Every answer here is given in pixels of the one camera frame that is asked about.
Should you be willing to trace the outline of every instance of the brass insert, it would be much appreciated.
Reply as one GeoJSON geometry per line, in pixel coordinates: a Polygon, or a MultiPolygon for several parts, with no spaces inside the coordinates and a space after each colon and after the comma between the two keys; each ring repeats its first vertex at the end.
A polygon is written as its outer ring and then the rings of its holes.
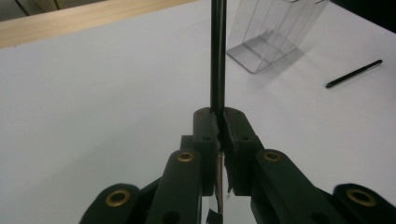
{"type": "Polygon", "coordinates": [[[111,192],[106,197],[106,204],[110,207],[118,207],[126,202],[131,198],[131,193],[126,189],[118,189],[111,192]]]}
{"type": "Polygon", "coordinates": [[[177,155],[177,159],[179,161],[192,161],[193,158],[194,158],[194,155],[190,152],[182,152],[177,155]]]}
{"type": "Polygon", "coordinates": [[[270,151],[264,152],[264,158],[268,161],[280,161],[281,156],[274,151],[270,151]]]}
{"type": "Polygon", "coordinates": [[[346,191],[346,196],[354,203],[358,203],[366,207],[373,207],[376,205],[375,198],[361,189],[348,189],[346,191]]]}

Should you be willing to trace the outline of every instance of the white surface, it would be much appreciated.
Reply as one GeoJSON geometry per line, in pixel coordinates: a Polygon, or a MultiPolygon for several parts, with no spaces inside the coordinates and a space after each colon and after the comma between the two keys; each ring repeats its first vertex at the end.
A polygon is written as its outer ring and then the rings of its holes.
{"type": "MultiPolygon", "coordinates": [[[[102,189],[159,177],[209,106],[209,32],[198,1],[1,49],[0,223],[78,223],[102,189]]],[[[396,204],[396,35],[329,4],[300,49],[257,75],[228,58],[226,105],[319,188],[396,204]]],[[[224,220],[255,223],[249,199],[227,199],[224,220]]]]}

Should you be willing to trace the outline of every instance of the marker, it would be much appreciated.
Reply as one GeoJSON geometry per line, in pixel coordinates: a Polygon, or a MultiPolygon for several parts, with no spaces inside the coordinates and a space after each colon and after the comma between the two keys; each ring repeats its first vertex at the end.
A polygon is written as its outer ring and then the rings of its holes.
{"type": "Polygon", "coordinates": [[[366,66],[363,66],[363,67],[361,67],[360,69],[358,69],[358,70],[356,70],[356,71],[353,71],[353,72],[351,72],[351,73],[349,73],[349,74],[347,74],[347,75],[344,75],[343,77],[339,77],[339,78],[337,78],[336,80],[329,82],[329,83],[326,85],[326,88],[329,89],[329,88],[331,88],[331,87],[333,87],[333,86],[335,86],[335,85],[338,85],[338,84],[340,84],[341,82],[344,82],[344,81],[346,81],[346,80],[348,80],[348,79],[350,79],[350,78],[352,78],[352,77],[355,77],[355,76],[357,76],[358,74],[363,73],[363,72],[369,70],[370,68],[372,68],[372,67],[374,67],[374,66],[380,65],[381,63],[382,63],[382,60],[378,60],[378,61],[375,61],[375,62],[373,62],[373,63],[367,64],[366,66]]]}

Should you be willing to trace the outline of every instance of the wooden edge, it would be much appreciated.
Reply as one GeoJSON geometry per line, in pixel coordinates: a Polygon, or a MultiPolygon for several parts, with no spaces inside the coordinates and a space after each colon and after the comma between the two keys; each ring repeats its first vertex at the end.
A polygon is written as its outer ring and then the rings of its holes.
{"type": "Polygon", "coordinates": [[[107,0],[0,22],[0,49],[121,21],[196,0],[107,0]]]}

